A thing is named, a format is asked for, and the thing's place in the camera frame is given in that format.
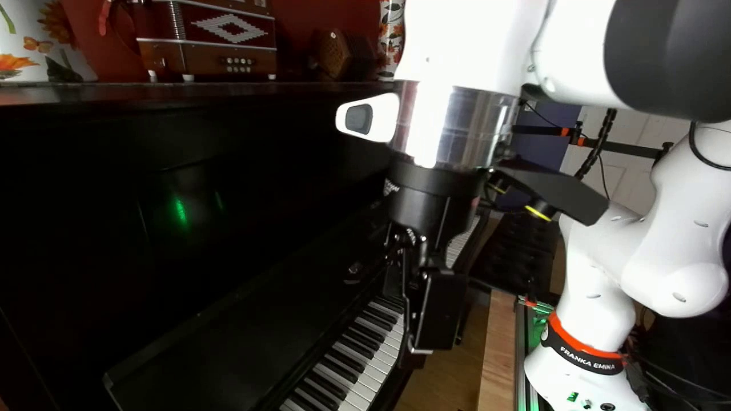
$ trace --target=wooden floor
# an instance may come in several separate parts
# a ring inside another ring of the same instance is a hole
[[[486,303],[472,306],[464,342],[451,352],[438,352],[410,374],[395,411],[474,411],[479,398]]]

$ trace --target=keyboard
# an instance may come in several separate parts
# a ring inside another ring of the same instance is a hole
[[[377,297],[296,382],[278,411],[367,411],[396,363],[403,314]]]

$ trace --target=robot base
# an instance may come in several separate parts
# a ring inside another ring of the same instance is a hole
[[[537,347],[524,358],[522,371],[552,411],[648,411],[624,369],[619,374],[580,369],[551,347]]]

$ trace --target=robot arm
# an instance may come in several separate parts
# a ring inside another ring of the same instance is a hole
[[[560,103],[701,121],[693,138],[655,167],[648,216],[610,206],[596,223],[562,218],[565,287],[548,342],[524,360],[524,374],[554,408],[578,407],[565,403],[570,393],[643,408],[616,360],[632,298],[687,318],[711,311],[727,290],[720,242],[731,218],[731,173],[721,167],[731,165],[731,125],[721,124],[731,118],[728,17],[728,0],[406,5],[396,94],[342,104],[335,124],[400,154],[388,188],[391,218],[403,233],[388,245],[412,250],[412,269],[400,265],[403,282],[416,282],[402,287],[418,302],[409,306],[410,350],[447,345],[418,338],[431,328],[430,286],[454,278],[443,250],[466,228],[482,180],[499,169],[522,85]]]

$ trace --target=piano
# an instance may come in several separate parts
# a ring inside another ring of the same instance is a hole
[[[391,408],[391,151],[331,125],[385,88],[0,88],[9,411]]]

